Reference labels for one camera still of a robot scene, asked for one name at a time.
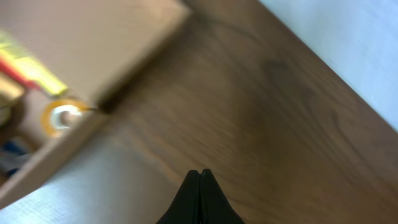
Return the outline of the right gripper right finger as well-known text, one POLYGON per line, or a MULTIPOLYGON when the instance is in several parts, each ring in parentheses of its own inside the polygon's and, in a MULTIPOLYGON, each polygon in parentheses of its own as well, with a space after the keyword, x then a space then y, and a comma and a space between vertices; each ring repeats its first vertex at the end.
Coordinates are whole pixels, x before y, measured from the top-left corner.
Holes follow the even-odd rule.
POLYGON ((244 224, 229 204, 210 169, 201 172, 200 204, 203 224, 244 224))

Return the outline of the yellow highlighter marker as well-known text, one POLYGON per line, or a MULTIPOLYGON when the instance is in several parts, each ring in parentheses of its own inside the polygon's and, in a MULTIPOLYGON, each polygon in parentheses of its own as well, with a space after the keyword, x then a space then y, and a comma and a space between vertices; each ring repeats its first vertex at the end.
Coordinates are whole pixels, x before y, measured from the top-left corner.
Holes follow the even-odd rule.
POLYGON ((49 96, 63 95, 68 86, 10 35, 1 31, 1 59, 35 82, 49 96))

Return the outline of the brown cardboard box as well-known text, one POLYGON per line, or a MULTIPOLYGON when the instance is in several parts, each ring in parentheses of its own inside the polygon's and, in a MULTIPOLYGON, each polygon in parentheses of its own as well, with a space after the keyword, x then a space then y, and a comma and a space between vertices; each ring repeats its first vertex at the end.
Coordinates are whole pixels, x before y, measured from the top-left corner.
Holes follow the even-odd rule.
POLYGON ((59 97, 22 86, 1 71, 1 145, 20 137, 31 157, 11 177, 1 172, 1 206, 40 188, 106 121, 103 105, 190 17, 180 1, 2 1, 1 31, 68 86, 59 97), (40 117, 55 100, 90 109, 59 137, 40 117))

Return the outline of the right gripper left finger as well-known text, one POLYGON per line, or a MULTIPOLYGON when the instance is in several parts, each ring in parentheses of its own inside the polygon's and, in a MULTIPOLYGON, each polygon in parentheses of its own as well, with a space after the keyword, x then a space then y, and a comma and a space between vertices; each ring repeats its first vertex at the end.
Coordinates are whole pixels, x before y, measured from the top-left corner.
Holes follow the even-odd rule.
POLYGON ((199 223, 199 173, 190 170, 185 176, 170 207, 157 224, 197 224, 199 223))

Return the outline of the small blue staples box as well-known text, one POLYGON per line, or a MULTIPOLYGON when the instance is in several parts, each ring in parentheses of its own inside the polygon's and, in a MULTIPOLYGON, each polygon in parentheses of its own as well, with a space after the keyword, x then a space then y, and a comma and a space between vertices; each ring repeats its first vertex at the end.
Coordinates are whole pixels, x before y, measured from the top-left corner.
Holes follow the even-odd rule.
POLYGON ((1 172, 6 177, 14 175, 31 157, 30 147, 20 137, 1 145, 1 172))

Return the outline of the clear adhesive tape roll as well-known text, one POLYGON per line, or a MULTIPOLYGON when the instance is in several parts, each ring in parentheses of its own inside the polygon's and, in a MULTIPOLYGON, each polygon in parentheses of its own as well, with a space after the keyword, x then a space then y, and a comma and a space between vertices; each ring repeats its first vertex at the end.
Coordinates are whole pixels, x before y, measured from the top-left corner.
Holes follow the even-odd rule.
POLYGON ((41 127, 47 136, 59 137, 89 109, 86 103, 73 98, 52 101, 42 112, 41 127))

